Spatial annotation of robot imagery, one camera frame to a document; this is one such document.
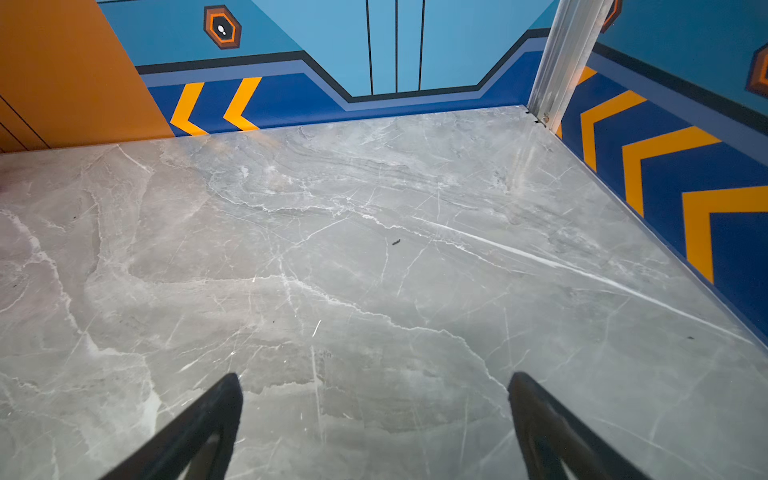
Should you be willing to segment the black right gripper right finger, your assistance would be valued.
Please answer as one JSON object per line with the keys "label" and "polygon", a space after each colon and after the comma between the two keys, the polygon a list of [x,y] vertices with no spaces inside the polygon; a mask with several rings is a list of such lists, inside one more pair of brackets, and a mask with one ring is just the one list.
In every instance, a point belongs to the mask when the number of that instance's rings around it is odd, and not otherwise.
{"label": "black right gripper right finger", "polygon": [[530,479],[645,479],[525,372],[508,386],[515,434]]}

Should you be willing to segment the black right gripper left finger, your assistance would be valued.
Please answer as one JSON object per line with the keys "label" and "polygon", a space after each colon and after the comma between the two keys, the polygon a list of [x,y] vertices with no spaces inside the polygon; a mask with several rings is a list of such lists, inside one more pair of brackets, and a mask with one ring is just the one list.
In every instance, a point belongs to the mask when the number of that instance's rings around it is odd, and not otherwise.
{"label": "black right gripper left finger", "polygon": [[228,373],[104,477],[223,479],[232,458],[242,407],[238,376]]}

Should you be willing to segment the aluminium corner post right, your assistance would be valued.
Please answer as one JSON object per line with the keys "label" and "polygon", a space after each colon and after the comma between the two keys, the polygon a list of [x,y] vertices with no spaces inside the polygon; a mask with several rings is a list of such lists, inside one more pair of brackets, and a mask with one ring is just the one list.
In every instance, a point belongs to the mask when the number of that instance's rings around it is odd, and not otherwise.
{"label": "aluminium corner post right", "polygon": [[555,132],[581,77],[612,0],[564,0],[558,5],[527,108]]}

